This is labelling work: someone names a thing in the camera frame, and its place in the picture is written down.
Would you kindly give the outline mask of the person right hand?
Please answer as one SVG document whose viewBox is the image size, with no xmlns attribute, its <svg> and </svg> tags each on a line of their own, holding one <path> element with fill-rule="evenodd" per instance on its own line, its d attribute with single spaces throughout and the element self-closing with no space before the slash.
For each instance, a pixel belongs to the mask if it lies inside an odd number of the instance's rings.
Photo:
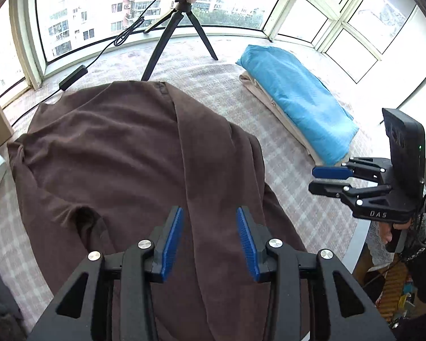
<svg viewBox="0 0 426 341">
<path fill-rule="evenodd" d="M 378 222 L 379 226 L 379 237 L 383 243 L 383 245 L 387 245 L 393 240 L 393 230 L 407 230 L 410 228 L 412 224 L 412 220 L 409 220 L 408 222 L 404 224 L 389 224 L 384 222 Z"/>
</svg>

